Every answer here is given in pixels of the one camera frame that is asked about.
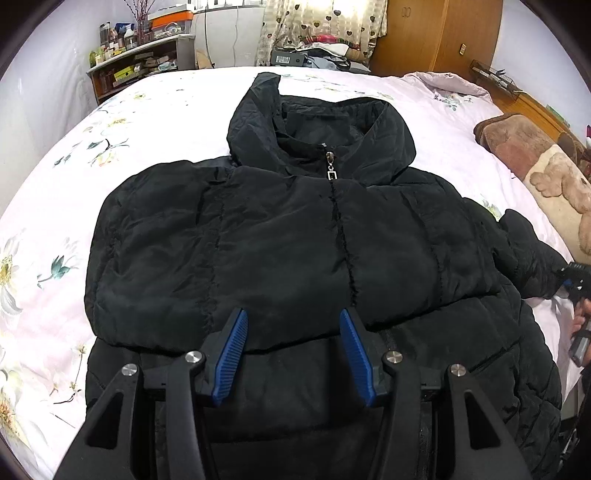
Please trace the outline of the person's right hand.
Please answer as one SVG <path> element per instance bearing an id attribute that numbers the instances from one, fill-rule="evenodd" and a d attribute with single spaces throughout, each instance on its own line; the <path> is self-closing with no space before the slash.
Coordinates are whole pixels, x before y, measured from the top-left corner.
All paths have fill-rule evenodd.
<path id="1" fill-rule="evenodd" d="M 571 336 L 574 337 L 579 332 L 586 320 L 591 315 L 591 301 L 589 299 L 581 299 L 574 308 L 573 321 L 571 326 Z"/>

